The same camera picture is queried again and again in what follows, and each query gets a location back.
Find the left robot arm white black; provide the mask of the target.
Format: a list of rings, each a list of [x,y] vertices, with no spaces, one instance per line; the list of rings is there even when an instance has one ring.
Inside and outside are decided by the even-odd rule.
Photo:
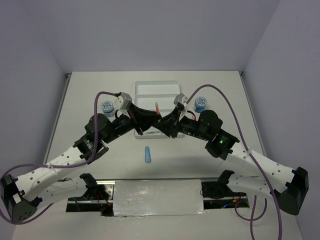
[[[133,129],[143,134],[160,118],[159,113],[132,103],[114,121],[94,112],[84,127],[86,133],[67,151],[46,164],[35,164],[32,171],[23,175],[14,177],[11,171],[27,164],[14,166],[3,174],[0,197],[8,214],[4,220],[13,225],[27,224],[35,220],[39,207],[50,207],[68,192],[79,192],[88,200],[95,198],[100,189],[91,174],[83,173],[77,180],[69,180],[67,175],[102,157],[109,150],[106,144]]]

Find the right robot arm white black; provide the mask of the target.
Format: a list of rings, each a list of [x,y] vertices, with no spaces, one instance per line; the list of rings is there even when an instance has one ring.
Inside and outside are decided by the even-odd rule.
[[[264,155],[246,149],[237,137],[222,129],[222,120],[213,110],[204,110],[197,120],[180,117],[174,110],[153,127],[166,136],[175,138],[178,133],[206,141],[205,149],[214,158],[251,171],[254,177],[242,176],[234,170],[224,170],[218,178],[217,190],[223,196],[232,192],[254,194],[276,200],[279,208],[293,216],[300,213],[309,190],[308,172],[279,164]]]

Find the green white pen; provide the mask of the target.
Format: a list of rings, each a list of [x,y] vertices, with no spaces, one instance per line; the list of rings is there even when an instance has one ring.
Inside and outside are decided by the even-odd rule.
[[[160,134],[162,135],[163,133],[159,130],[157,131],[150,131],[150,132],[146,132],[145,135],[157,135],[157,134]]]

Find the orange highlighter pen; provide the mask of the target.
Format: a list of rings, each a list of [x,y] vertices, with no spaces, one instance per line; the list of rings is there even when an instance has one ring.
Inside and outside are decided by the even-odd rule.
[[[155,102],[155,111],[156,111],[156,113],[157,113],[158,115],[161,114],[161,113],[160,113],[160,109],[159,109],[159,104],[158,104],[158,102]]]

